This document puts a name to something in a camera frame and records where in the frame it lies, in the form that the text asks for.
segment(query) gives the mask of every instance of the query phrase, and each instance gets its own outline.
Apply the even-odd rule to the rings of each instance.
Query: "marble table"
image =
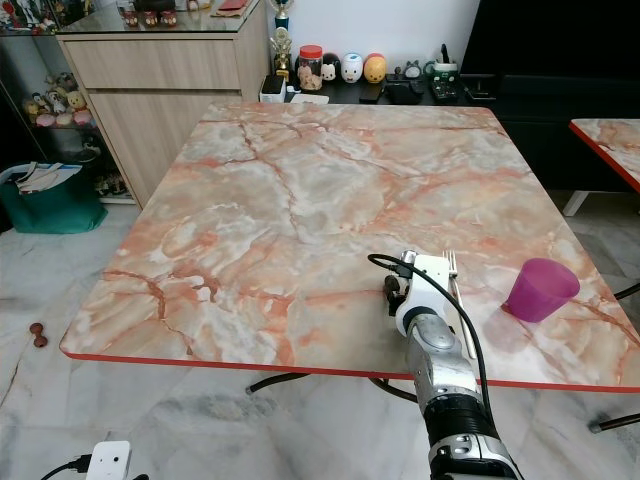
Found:
[[[485,108],[210,107],[60,348],[72,358],[410,378],[372,252],[454,249],[489,383],[640,391],[640,337]],[[553,258],[578,296],[501,304]]]
[[[619,118],[580,118],[569,128],[613,168],[636,192],[640,192],[640,120]],[[575,215],[588,191],[577,190],[564,208]]]

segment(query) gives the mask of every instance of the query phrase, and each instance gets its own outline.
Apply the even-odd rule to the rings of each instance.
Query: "jar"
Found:
[[[298,79],[302,90],[322,88],[322,47],[304,45],[300,47]]]

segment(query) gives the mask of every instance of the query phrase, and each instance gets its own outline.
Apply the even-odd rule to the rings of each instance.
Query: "small wooden object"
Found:
[[[45,347],[47,343],[49,343],[49,340],[47,340],[47,337],[42,335],[43,330],[44,330],[44,327],[42,326],[41,323],[32,323],[31,326],[29,327],[29,331],[36,336],[35,340],[33,341],[33,345],[37,348]]]

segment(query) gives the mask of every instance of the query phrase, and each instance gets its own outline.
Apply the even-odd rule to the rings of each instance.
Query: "plastic cup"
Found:
[[[578,278],[564,265],[548,258],[527,260],[505,305],[525,322],[541,322],[580,291]]]

